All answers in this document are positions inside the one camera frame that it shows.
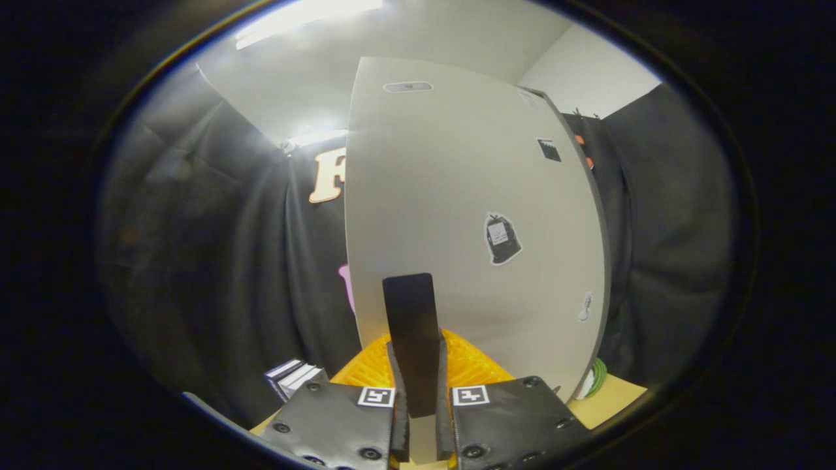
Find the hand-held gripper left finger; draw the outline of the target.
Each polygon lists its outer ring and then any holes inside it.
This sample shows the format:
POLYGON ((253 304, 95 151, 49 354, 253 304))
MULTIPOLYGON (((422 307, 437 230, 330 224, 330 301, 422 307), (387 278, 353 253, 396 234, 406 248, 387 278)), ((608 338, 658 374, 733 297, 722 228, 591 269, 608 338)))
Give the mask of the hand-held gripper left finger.
POLYGON ((304 381, 259 430, 280 451, 327 469, 398 469, 409 418, 391 336, 371 342, 331 381, 304 381))

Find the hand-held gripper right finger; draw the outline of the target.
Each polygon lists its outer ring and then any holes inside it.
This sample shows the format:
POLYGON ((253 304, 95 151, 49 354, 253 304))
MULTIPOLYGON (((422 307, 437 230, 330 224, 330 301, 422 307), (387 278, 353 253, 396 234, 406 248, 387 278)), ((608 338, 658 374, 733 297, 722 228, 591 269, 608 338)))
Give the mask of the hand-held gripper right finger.
POLYGON ((546 469, 570 461, 590 430, 537 375, 514 378, 441 330, 436 449, 450 469, 546 469))

